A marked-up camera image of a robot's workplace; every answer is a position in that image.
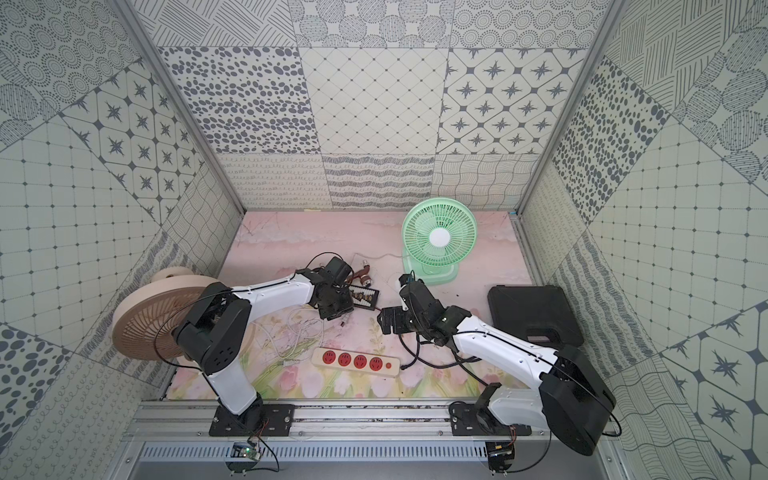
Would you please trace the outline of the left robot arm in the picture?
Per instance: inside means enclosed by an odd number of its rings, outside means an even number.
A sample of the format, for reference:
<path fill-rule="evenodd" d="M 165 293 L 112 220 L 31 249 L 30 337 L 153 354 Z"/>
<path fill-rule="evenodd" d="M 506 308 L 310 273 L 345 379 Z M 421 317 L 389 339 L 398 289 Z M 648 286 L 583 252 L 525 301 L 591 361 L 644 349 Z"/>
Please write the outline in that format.
<path fill-rule="evenodd" d="M 259 412 L 260 395 L 240 364 L 248 325 L 281 309 L 309 305 L 323 320 L 354 309 L 348 278 L 352 267 L 334 256 L 324 266 L 304 268 L 279 280 L 226 287 L 215 282 L 190 306 L 172 336 L 182 353 L 195 362 L 217 394 L 220 405 L 245 422 Z"/>

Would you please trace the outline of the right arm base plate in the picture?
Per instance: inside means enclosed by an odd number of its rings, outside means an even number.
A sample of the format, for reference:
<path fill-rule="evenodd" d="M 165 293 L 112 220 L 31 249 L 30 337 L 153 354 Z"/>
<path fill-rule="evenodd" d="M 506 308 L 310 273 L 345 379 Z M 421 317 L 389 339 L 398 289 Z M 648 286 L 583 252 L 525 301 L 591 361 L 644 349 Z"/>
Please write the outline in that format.
<path fill-rule="evenodd" d="M 448 405 L 451 431 L 454 436 L 530 436 L 532 428 L 528 425 L 504 425 L 493 417 L 486 408 L 475 404 L 454 401 Z"/>

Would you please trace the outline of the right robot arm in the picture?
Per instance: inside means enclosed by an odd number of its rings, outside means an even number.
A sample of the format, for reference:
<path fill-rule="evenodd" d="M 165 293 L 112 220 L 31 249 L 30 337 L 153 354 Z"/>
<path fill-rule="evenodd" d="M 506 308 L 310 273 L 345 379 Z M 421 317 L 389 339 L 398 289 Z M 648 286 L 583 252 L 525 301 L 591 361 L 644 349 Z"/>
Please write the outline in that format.
<path fill-rule="evenodd" d="M 479 405 L 496 422 L 549 430 L 571 450 L 590 456 L 613 416 L 616 399 L 588 357 L 566 345 L 538 346 L 505 333 L 455 305 L 445 307 L 420 279 L 401 276 L 400 304 L 377 316 L 382 333 L 415 332 L 455 354 L 477 357 L 523 382 L 533 396 L 525 406 L 503 386 L 487 387 Z"/>

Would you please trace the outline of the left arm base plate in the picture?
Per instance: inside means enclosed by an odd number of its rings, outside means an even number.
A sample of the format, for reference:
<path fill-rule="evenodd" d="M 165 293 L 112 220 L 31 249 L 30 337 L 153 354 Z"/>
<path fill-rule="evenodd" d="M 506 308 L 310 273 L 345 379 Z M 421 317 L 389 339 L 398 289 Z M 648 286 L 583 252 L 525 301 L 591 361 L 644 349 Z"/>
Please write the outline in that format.
<path fill-rule="evenodd" d="M 296 406 L 292 404 L 255 404 L 235 415 L 219 404 L 209 429 L 210 437 L 287 437 Z"/>

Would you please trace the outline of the cream power strip red sockets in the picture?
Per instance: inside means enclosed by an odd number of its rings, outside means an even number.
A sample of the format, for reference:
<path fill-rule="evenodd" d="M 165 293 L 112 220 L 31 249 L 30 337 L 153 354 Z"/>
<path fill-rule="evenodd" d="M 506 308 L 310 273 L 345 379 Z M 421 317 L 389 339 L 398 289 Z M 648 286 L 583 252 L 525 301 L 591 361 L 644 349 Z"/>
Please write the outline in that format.
<path fill-rule="evenodd" d="M 339 350 L 330 347 L 316 348 L 311 362 L 317 367 L 394 378 L 401 372 L 398 358 L 376 354 Z"/>

